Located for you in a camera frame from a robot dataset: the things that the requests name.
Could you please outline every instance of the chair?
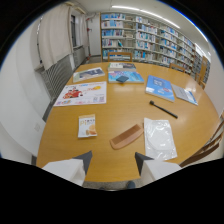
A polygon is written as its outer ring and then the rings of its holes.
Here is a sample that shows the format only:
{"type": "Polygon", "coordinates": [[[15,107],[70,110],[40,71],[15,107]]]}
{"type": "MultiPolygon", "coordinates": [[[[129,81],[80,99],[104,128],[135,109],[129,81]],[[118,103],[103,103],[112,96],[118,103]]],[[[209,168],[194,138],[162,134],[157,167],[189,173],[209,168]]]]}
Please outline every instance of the chair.
{"type": "Polygon", "coordinates": [[[169,68],[174,68],[174,69],[177,69],[178,71],[181,71],[183,73],[185,73],[185,68],[179,66],[179,65],[176,65],[176,64],[173,64],[173,63],[170,63],[170,67],[169,68]]]}
{"type": "Polygon", "coordinates": [[[202,76],[200,73],[195,73],[195,81],[199,84],[202,85],[202,89],[205,88],[206,84],[202,81],[202,76]]]}
{"type": "Polygon", "coordinates": [[[110,60],[110,56],[111,55],[122,55],[122,56],[129,55],[129,57],[130,57],[129,61],[132,62],[132,53],[131,52],[108,52],[108,62],[116,61],[116,59],[115,60],[110,60]]]}
{"type": "Polygon", "coordinates": [[[181,163],[180,167],[184,167],[184,166],[186,166],[186,165],[188,165],[190,163],[196,162],[196,161],[204,158],[205,156],[211,154],[213,151],[215,151],[219,147],[219,143],[220,143],[220,141],[223,138],[224,132],[222,131],[221,134],[218,135],[218,137],[216,137],[214,140],[212,140],[212,139],[217,134],[217,132],[220,130],[220,128],[223,126],[223,123],[224,122],[222,122],[219,125],[219,128],[216,130],[215,134],[210,139],[210,143],[208,143],[207,145],[203,146],[197,153],[195,153],[189,159],[187,159],[183,163],[181,163]]]}

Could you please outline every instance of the plastic bag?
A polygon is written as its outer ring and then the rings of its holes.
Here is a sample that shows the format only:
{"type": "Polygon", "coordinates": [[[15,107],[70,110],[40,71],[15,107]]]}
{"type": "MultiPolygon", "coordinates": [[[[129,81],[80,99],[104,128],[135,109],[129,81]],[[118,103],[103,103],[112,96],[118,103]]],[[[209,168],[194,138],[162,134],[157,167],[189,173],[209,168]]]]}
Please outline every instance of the plastic bag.
{"type": "Polygon", "coordinates": [[[168,120],[144,118],[144,135],[146,156],[156,160],[168,160],[177,157],[168,120]]]}

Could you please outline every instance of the paper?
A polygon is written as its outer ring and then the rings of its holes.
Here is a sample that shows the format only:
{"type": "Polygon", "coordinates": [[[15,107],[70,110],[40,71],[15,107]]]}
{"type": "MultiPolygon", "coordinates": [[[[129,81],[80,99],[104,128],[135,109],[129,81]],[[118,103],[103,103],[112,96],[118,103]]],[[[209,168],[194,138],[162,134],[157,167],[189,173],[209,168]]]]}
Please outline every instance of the paper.
{"type": "Polygon", "coordinates": [[[106,82],[92,82],[65,86],[54,106],[106,103],[106,82]]]}

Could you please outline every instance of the ceiling light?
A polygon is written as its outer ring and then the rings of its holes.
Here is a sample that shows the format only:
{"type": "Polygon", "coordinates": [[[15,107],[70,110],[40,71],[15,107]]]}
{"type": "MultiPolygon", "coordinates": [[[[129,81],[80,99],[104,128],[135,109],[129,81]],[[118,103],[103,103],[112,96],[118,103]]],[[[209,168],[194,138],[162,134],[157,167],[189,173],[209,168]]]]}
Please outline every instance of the ceiling light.
{"type": "Polygon", "coordinates": [[[116,5],[113,5],[112,8],[131,9],[131,10],[136,10],[136,11],[140,10],[140,9],[137,9],[137,8],[126,7],[126,6],[116,6],[116,5]]]}
{"type": "Polygon", "coordinates": [[[173,22],[169,21],[168,19],[164,19],[164,18],[163,18],[163,20],[167,21],[168,23],[170,23],[170,24],[172,24],[172,25],[174,25],[175,27],[177,27],[177,28],[179,28],[179,29],[180,29],[180,27],[179,27],[179,26],[177,26],[177,24],[175,24],[175,23],[173,23],[173,22]]]}
{"type": "Polygon", "coordinates": [[[150,14],[150,15],[153,15],[153,16],[156,16],[156,17],[159,17],[159,18],[162,19],[162,16],[156,15],[156,14],[154,14],[154,13],[151,13],[151,12],[148,12],[148,11],[145,11],[145,10],[140,10],[140,11],[141,11],[141,12],[144,12],[144,13],[148,13],[148,14],[150,14]]]}

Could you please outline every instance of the book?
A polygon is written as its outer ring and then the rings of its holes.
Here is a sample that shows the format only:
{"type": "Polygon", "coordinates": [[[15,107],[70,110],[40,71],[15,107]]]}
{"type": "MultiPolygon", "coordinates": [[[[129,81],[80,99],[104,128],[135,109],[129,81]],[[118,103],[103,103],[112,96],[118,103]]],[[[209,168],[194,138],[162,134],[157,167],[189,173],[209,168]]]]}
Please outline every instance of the book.
{"type": "Polygon", "coordinates": [[[149,75],[146,84],[146,93],[174,102],[171,83],[165,79],[149,75]]]}
{"type": "Polygon", "coordinates": [[[144,83],[144,79],[139,73],[130,71],[110,71],[108,72],[108,82],[119,83],[116,81],[116,79],[120,78],[121,76],[128,78],[125,83],[144,83]]]}
{"type": "Polygon", "coordinates": [[[73,74],[73,83],[80,82],[86,79],[96,78],[103,75],[105,75],[105,73],[100,67],[88,69],[81,72],[75,72],[73,74]]]}
{"type": "Polygon", "coordinates": [[[173,90],[174,90],[177,98],[186,100],[187,102],[193,103],[194,105],[198,105],[198,103],[195,100],[194,95],[191,91],[181,88],[179,86],[176,86],[174,84],[171,84],[171,85],[173,87],[173,90]]]}
{"type": "Polygon", "coordinates": [[[108,71],[132,71],[136,72],[136,67],[131,63],[109,63],[108,71]]]}

